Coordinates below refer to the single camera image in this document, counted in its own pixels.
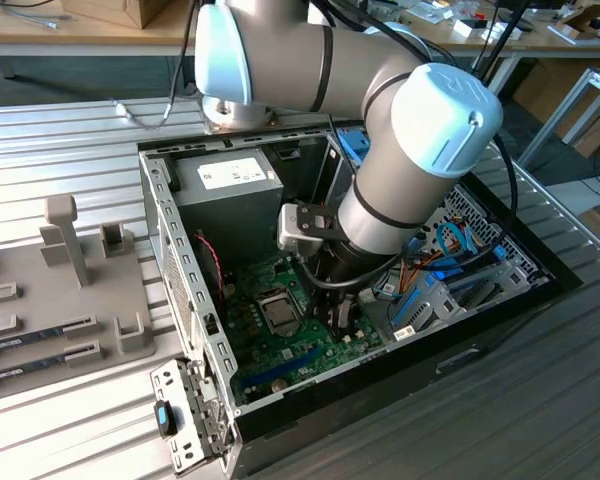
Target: aluminum table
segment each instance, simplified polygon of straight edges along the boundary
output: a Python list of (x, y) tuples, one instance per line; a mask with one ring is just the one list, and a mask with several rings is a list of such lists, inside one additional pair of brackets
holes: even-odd
[[(166, 99), (130, 101), (157, 121)], [(314, 114), (283, 113), (289, 125)], [(108, 102), (0, 108), (0, 247), (34, 243), (43, 198), (72, 193), (79, 233), (122, 221), (136, 235), (157, 352), (0, 400), (0, 478), (173, 478), (149, 371), (180, 353), (146, 237), (136, 143), (202, 133), (179, 101), (146, 132)], [(476, 171), (505, 203), (491, 152)], [(284, 459), (257, 479), (600, 478), (600, 242), (519, 171), (520, 218), (585, 282), (489, 357)], [(190, 475), (221, 479), (217, 464)]]

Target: orange wire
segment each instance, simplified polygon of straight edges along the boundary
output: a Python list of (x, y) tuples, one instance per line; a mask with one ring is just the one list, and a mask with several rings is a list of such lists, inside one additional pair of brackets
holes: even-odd
[[(456, 248), (459, 245), (460, 242), (455, 241), (453, 242), (451, 245), (449, 245), (449, 249), (452, 248)], [(426, 260), (424, 260), (420, 265), (418, 265), (414, 270), (413, 273), (411, 274), (411, 276), (409, 277), (409, 281), (407, 282), (407, 285), (404, 288), (400, 289), (400, 293), (404, 293), (407, 290), (409, 290), (409, 287), (411, 287), (411, 285), (413, 284), (413, 281), (416, 279), (416, 277), (418, 276), (418, 271), (422, 268), (425, 267), (427, 265), (429, 265), (431, 262), (433, 262), (434, 260), (436, 260), (437, 258), (439, 258), (442, 255), (442, 251), (438, 250), (436, 253), (434, 253), (433, 255), (431, 255), (430, 257), (428, 257)]]

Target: motherboard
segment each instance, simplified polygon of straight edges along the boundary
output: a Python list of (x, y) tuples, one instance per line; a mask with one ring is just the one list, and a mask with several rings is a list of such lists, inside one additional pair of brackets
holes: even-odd
[(307, 314), (309, 296), (288, 257), (241, 267), (225, 281), (223, 327), (238, 362), (231, 388), (248, 404), (382, 347), (361, 314), (350, 335), (334, 337)]

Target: green circuit board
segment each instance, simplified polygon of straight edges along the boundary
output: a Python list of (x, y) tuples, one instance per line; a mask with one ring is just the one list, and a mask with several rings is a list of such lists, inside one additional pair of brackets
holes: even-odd
[[(275, 258), (233, 273), (233, 294), (224, 301), (223, 327), (238, 362), (231, 388), (238, 405), (272, 393), (272, 382), (291, 386), (382, 346), (371, 320), (362, 315), (351, 335), (334, 339), (318, 320), (307, 318), (309, 299), (288, 258)], [(301, 316), (290, 336), (272, 332), (258, 299), (292, 297)]]

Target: white label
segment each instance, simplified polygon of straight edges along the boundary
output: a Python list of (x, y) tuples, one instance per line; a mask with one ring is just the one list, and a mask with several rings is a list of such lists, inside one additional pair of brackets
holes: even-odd
[(6, 348), (6, 347), (13, 347), (15, 345), (20, 345), (21, 343), (22, 343), (22, 340), (20, 340), (19, 338), (16, 338), (15, 340), (9, 340), (8, 342), (0, 343), (0, 349)]
[(365, 288), (360, 293), (358, 293), (358, 299), (362, 303), (371, 303), (376, 301), (376, 297), (373, 294), (373, 290), (371, 290), (370, 288)]
[(23, 372), (24, 372), (24, 370), (22, 370), (21, 368), (16, 368), (15, 370), (9, 370), (8, 372), (0, 373), (0, 379), (7, 378), (7, 377), (15, 377), (16, 375), (20, 375)]
[(407, 325), (406, 327), (401, 328), (397, 332), (393, 333), (393, 335), (396, 337), (396, 340), (398, 340), (398, 341), (408, 338), (415, 334), (416, 334), (416, 331), (413, 329), (413, 327), (411, 325)]
[(198, 167), (198, 175), (207, 190), (257, 182), (267, 178), (255, 158), (201, 165)]

